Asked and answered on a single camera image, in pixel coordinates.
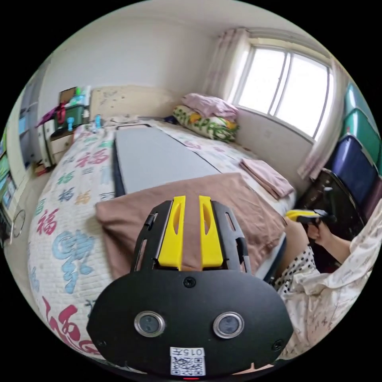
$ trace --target window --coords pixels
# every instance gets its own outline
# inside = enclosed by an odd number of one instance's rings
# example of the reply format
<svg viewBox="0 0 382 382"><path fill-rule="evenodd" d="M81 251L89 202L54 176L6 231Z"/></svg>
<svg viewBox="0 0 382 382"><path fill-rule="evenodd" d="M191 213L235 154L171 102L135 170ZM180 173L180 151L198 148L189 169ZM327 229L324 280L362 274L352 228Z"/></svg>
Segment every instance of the window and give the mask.
<svg viewBox="0 0 382 382"><path fill-rule="evenodd" d="M318 139L333 100L329 66L299 53L253 48L235 103L284 121Z"/></svg>

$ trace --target white wall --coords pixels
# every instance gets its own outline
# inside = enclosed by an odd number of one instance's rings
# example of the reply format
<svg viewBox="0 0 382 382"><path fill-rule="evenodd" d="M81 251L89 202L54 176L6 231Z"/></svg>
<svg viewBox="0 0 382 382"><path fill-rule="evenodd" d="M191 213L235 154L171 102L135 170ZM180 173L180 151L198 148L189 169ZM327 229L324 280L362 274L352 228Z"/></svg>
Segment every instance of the white wall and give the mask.
<svg viewBox="0 0 382 382"><path fill-rule="evenodd" d="M213 38L181 23L106 16L61 45L47 69L39 118L74 86L142 85L186 94L198 91L213 54Z"/></svg>
<svg viewBox="0 0 382 382"><path fill-rule="evenodd" d="M238 143L255 152L287 178L299 194L303 193L309 182L300 178L297 169L312 143L283 125L249 111L239 111L238 124L241 128Z"/></svg>

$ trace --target storage box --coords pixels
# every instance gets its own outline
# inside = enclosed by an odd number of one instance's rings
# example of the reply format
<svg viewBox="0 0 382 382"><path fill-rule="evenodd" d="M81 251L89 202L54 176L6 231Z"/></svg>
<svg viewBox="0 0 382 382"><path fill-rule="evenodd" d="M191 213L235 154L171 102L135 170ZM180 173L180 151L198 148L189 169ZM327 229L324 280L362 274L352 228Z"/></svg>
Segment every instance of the storage box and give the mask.
<svg viewBox="0 0 382 382"><path fill-rule="evenodd" d="M363 145L374 163L377 163L381 139L360 109L354 109L343 123L342 134L354 135Z"/></svg>
<svg viewBox="0 0 382 382"><path fill-rule="evenodd" d="M352 135L345 136L338 143L332 171L348 188L359 206L363 205L378 176L376 166L370 162L365 149Z"/></svg>
<svg viewBox="0 0 382 382"><path fill-rule="evenodd" d="M347 117L354 109L362 110L372 127L374 127L375 130L378 130L373 114L364 96L358 90L357 86L350 83L345 94L345 117Z"/></svg>
<svg viewBox="0 0 382 382"><path fill-rule="evenodd" d="M378 173L379 175L382 175L382 142L381 142L381 148L379 151L379 159L377 163Z"/></svg>
<svg viewBox="0 0 382 382"><path fill-rule="evenodd" d="M84 106L83 105L74 105L74 106L69 106L65 108L65 121L64 123L59 123L57 119L57 114L55 115L55 128L56 130L58 129L67 129L68 128L68 123L67 120L69 117L74 118L74 122L72 127L77 127L79 125L82 125L82 113L84 111Z"/></svg>
<svg viewBox="0 0 382 382"><path fill-rule="evenodd" d="M368 197L365 199L364 206L362 208L363 214L366 220L370 219L370 216L377 207L378 202L382 198L382 176L378 176Z"/></svg>

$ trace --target curtain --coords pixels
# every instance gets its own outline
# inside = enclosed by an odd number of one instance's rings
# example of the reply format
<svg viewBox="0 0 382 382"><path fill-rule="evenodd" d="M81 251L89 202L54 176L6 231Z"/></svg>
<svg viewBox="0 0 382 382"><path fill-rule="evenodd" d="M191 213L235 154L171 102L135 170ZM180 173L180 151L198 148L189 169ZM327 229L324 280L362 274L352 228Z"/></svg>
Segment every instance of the curtain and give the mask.
<svg viewBox="0 0 382 382"><path fill-rule="evenodd" d="M317 179L340 138L343 125L345 92L349 78L334 58L331 59L331 68L333 73L333 102L326 125L323 127L319 139L314 143L304 163L297 170L302 179Z"/></svg>
<svg viewBox="0 0 382 382"><path fill-rule="evenodd" d="M250 49L245 28L230 29L218 39L203 93L232 102Z"/></svg>

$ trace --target red strap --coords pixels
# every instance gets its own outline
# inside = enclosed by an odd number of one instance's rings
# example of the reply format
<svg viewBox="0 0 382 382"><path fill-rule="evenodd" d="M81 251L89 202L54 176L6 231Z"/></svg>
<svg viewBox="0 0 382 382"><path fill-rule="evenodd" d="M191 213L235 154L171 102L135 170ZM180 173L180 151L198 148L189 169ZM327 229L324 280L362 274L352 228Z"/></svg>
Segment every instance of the red strap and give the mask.
<svg viewBox="0 0 382 382"><path fill-rule="evenodd" d="M57 122L59 125L62 125L65 122L65 105L64 103L60 103L57 109Z"/></svg>

